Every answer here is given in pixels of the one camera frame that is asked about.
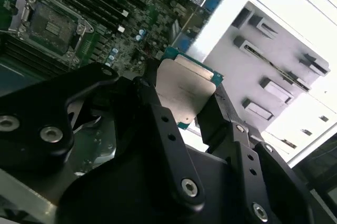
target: black plastic bracket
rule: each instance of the black plastic bracket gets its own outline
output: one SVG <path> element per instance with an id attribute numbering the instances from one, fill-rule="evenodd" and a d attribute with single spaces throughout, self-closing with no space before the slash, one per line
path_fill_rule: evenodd
<path id="1" fill-rule="evenodd" d="M 309 191 L 303 182 L 267 143 L 258 143 L 254 150 L 260 157 L 271 208 L 279 220 L 289 224 L 314 224 Z"/>
<path id="2" fill-rule="evenodd" d="M 111 68 L 93 63 L 1 97 L 0 116 L 15 118 L 17 128 L 0 130 L 0 167 L 39 172 L 61 167 L 74 144 L 72 125 L 76 121 L 71 123 L 68 119 L 69 104 L 117 79 L 118 74 Z M 72 111 L 79 113 L 82 104 L 79 101 Z M 55 142 L 43 140 L 42 130 L 48 127 L 57 128 L 61 139 Z M 55 136 L 55 131 L 45 133 Z"/>

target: capacitor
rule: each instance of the capacitor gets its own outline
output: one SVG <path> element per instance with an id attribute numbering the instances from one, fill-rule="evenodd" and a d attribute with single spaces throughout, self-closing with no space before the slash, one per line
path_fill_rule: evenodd
<path id="1" fill-rule="evenodd" d="M 141 37 L 144 37 L 146 34 L 146 30 L 140 29 L 138 33 L 140 34 Z"/>
<path id="2" fill-rule="evenodd" d="M 113 48 L 113 49 L 111 50 L 111 52 L 110 52 L 110 55 L 116 56 L 116 54 L 118 54 L 118 49 Z"/>
<path id="3" fill-rule="evenodd" d="M 137 41 L 141 41 L 142 39 L 143 39 L 143 38 L 142 38 L 140 35 L 137 35 L 137 36 L 136 36 L 136 40 L 137 40 Z"/>

